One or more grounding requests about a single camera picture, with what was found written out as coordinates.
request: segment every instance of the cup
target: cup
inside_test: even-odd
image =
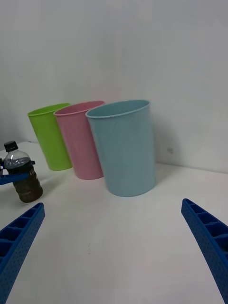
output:
[[[83,180],[103,177],[86,112],[104,104],[104,101],[83,102],[70,105],[54,113],[75,174]]]
[[[28,117],[51,170],[72,167],[67,148],[53,113],[66,104],[55,104],[29,112]]]
[[[135,196],[156,183],[150,102],[129,100],[86,113],[109,191]]]

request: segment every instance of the white table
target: white table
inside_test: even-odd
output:
[[[138,197],[108,192],[104,179],[50,171],[36,161],[46,217],[7,304],[222,304],[203,255],[181,215],[187,197],[228,223],[228,175],[158,164],[157,186]],[[0,229],[37,202],[0,186]]]

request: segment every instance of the cup rim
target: cup rim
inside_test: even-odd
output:
[[[85,115],[87,118],[90,118],[90,119],[104,119],[104,118],[112,118],[112,117],[119,117],[119,116],[124,116],[124,115],[129,115],[129,114],[132,114],[132,113],[136,113],[138,111],[141,111],[147,107],[150,106],[151,102],[149,100],[146,100],[146,99],[131,99],[131,100],[124,100],[124,101],[118,101],[118,102],[114,102],[114,103],[109,103],[109,104],[105,104],[103,105],[104,107],[110,107],[112,106],[113,104],[121,104],[121,103],[130,103],[130,102],[146,102],[145,105],[142,105],[140,106],[138,109],[135,109],[135,110],[129,110],[127,112],[123,112],[123,113],[118,113],[118,114],[111,114],[111,115],[101,115],[101,116],[94,116],[93,115],[93,112],[96,111],[96,108],[95,109],[91,109],[89,110]]]
[[[36,110],[33,110],[27,114],[28,117],[33,117],[33,116],[40,116],[48,113],[53,113],[55,111],[58,111],[64,107],[69,106],[69,103],[61,103],[61,104],[53,104],[53,105],[48,105]]]
[[[77,107],[80,108],[81,105],[85,105],[87,104],[87,108],[84,109],[84,110],[73,110],[70,112],[70,109],[76,109]],[[78,104],[70,104],[69,106],[67,107],[64,107],[62,109],[59,109],[59,110],[56,110],[54,112],[54,116],[69,116],[69,115],[74,115],[74,114],[79,114],[79,113],[84,113],[84,112],[87,112],[87,111],[90,111],[94,108],[97,108],[97,107],[100,107],[100,106],[103,106],[105,105],[105,102],[102,101],[102,100],[93,100],[93,101],[84,101],[84,102],[81,102],[81,103],[78,103]]]

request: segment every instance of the white wall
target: white wall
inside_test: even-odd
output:
[[[0,144],[57,102],[153,101],[157,159],[228,172],[226,0],[0,5]]]

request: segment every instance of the black bottle cap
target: black bottle cap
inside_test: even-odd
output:
[[[11,152],[11,151],[14,151],[14,150],[18,149],[18,145],[16,144],[15,141],[6,142],[4,144],[4,147],[6,149],[6,152]]]

